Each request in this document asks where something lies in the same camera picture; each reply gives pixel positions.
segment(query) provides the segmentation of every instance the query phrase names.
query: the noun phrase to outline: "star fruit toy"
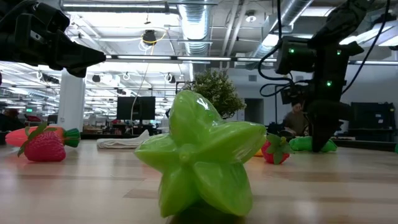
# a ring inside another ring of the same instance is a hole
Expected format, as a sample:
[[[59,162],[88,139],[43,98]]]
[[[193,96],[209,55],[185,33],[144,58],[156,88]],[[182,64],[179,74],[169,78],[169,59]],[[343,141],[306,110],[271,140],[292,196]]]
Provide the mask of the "star fruit toy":
[[[175,96],[169,125],[170,134],[152,136],[135,151],[163,173],[162,217],[202,201],[225,213],[247,215],[252,193],[243,164],[266,141],[264,125],[226,122],[206,98],[189,90]]]
[[[279,137],[275,134],[268,134],[266,143],[261,147],[262,154],[266,162],[270,164],[281,164],[290,153],[294,153],[285,137]]]

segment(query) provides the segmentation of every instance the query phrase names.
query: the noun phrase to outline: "wall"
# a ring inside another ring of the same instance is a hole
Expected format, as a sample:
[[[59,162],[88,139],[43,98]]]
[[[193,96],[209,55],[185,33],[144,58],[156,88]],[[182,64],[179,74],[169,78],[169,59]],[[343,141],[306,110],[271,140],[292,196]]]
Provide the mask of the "wall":
[[[397,60],[396,54],[386,60]],[[349,65],[346,72],[348,83],[354,77],[359,65]],[[273,70],[264,70],[263,73],[269,76],[278,76]],[[311,74],[292,72],[293,76],[303,75],[304,79],[311,78]],[[242,98],[263,98],[259,94],[260,87],[268,83],[260,77],[256,70],[228,70],[228,75],[236,85],[236,90]],[[257,75],[257,82],[248,82],[248,75]],[[266,90],[266,93],[274,92],[273,87]],[[370,103],[393,103],[398,107],[398,68],[396,66],[375,66],[365,65],[358,78],[351,88],[341,97],[341,101],[350,104],[351,102],[370,102]],[[264,124],[275,121],[275,101],[274,97],[264,98]],[[286,113],[290,111],[290,105],[283,105],[280,95],[277,96],[277,115],[278,122],[283,120]]]

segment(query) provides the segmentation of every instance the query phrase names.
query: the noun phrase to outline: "person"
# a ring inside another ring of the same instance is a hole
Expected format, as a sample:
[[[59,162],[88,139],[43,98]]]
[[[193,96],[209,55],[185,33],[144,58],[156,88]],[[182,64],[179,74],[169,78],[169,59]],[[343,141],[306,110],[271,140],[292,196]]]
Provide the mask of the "person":
[[[308,121],[303,114],[301,102],[292,102],[292,111],[287,113],[284,118],[285,130],[292,133],[294,136],[301,136],[304,134],[307,126]]]
[[[0,131],[15,131],[25,128],[25,125],[19,121],[18,114],[18,110],[10,108],[0,114]]]

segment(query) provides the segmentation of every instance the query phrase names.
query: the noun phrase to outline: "white column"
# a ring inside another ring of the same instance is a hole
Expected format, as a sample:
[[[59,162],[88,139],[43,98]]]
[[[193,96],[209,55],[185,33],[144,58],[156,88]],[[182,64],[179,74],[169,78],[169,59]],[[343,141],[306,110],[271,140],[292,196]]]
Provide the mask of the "white column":
[[[86,79],[77,78],[62,70],[58,125],[66,130],[83,131]]]

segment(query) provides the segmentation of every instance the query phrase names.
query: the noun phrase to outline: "ceiling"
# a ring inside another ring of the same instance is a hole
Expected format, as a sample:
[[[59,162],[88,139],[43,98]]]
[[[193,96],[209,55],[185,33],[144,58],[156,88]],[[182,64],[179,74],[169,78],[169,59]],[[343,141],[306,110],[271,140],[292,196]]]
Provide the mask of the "ceiling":
[[[44,1],[50,3],[52,6],[59,5],[56,1]],[[68,1],[74,4],[77,3],[98,3],[103,1]],[[240,12],[242,5],[238,7],[238,12],[235,18],[231,18],[231,11],[234,1],[232,0],[215,0],[218,3],[216,6],[210,7],[210,21],[207,41],[211,44],[208,46],[208,56],[222,55],[222,48],[224,38],[227,33],[228,21],[235,19],[234,26],[240,13],[246,13],[250,10],[256,17],[253,22],[245,20],[244,17],[240,30],[237,35],[237,41],[234,43],[231,55],[237,53],[249,54],[263,41],[263,37],[267,34],[262,34],[261,27],[267,16],[275,13],[275,1],[249,1],[246,12]],[[300,16],[290,33],[285,35],[294,35],[299,37],[311,37],[321,26],[325,23],[327,14],[337,5],[343,1],[337,0],[314,0],[310,7],[308,7]],[[131,4],[136,4],[137,1],[129,1]],[[149,10],[147,3],[141,4],[144,8],[142,13],[115,13],[115,12],[94,12],[96,10],[89,10],[86,12],[65,11],[65,14],[70,18],[71,25],[66,30],[66,35],[71,40],[96,50],[103,51],[107,55],[186,55],[187,49],[184,40],[183,28],[181,26],[181,17],[178,14],[164,14],[164,13],[146,13]],[[361,24],[360,28],[353,34],[358,37],[360,34],[370,29],[372,19],[375,20],[379,14],[372,14],[367,17],[367,21]],[[389,36],[381,38],[383,42],[378,42],[378,45],[383,45],[384,42],[390,40],[390,44],[398,44],[391,39],[398,36],[398,26],[395,27],[396,21],[392,21],[391,28],[389,28]],[[157,42],[153,46],[148,46],[142,43],[141,35],[145,30],[154,30]],[[367,46],[372,38],[363,41],[362,45]],[[377,54],[372,54],[373,58],[382,60],[391,56],[391,51],[375,49]],[[47,66],[32,67],[23,63],[9,63],[1,62],[0,71],[2,73],[3,83],[10,85],[22,85],[24,88],[2,88],[1,99],[9,106],[20,107],[23,111],[25,105],[47,105],[43,106],[39,113],[44,116],[56,113],[59,103],[60,85],[46,83],[40,80],[40,77],[45,74],[56,78],[60,82],[61,72],[54,71]],[[192,79],[192,64],[190,63],[127,63],[127,62],[105,62],[91,66],[87,70],[86,76],[86,114],[101,113],[110,117],[115,115],[116,103],[114,100],[120,94],[116,90],[100,90],[98,87],[104,86],[118,86],[123,88],[139,88],[141,83],[143,89],[138,93],[137,90],[126,90],[127,95],[135,96],[156,96],[157,113],[163,115],[164,108],[169,108],[175,95],[175,84],[169,83],[165,80],[165,76],[171,74],[176,81],[189,81]],[[93,81],[93,76],[99,75],[101,81],[96,83]],[[29,86],[49,86],[50,88],[34,88]]]

